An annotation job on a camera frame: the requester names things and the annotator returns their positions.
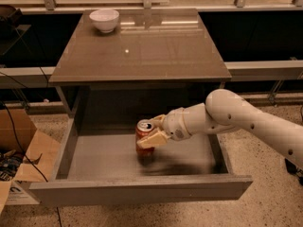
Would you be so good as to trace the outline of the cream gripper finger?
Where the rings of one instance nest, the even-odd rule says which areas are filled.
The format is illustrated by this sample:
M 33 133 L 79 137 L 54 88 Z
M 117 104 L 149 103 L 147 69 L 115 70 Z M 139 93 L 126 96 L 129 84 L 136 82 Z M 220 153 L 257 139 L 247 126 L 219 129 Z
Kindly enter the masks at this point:
M 152 118 L 151 122 L 156 128 L 162 129 L 165 117 L 166 116 L 164 114 L 160 114 L 160 115 Z
M 147 136 L 139 139 L 137 141 L 137 145 L 139 145 L 141 148 L 156 148 L 166 145 L 169 139 L 169 135 L 167 135 L 159 128 L 156 128 L 152 130 Z

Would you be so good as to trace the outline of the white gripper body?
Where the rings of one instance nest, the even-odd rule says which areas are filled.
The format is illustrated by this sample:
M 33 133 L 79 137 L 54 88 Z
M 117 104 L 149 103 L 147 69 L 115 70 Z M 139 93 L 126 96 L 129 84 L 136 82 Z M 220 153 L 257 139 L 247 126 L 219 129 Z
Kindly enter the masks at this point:
M 186 114 L 185 108 L 178 108 L 165 115 L 162 128 L 172 140 L 181 141 L 191 137 L 185 123 Z

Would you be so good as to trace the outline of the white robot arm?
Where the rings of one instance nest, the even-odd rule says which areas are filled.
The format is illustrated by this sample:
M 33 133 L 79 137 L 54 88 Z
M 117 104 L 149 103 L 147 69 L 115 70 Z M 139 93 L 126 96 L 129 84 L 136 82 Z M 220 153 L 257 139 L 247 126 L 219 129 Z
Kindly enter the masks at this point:
M 204 103 L 152 118 L 154 129 L 137 141 L 141 148 L 164 146 L 197 133 L 217 134 L 243 129 L 303 168 L 303 127 L 265 113 L 225 89 L 211 92 Z

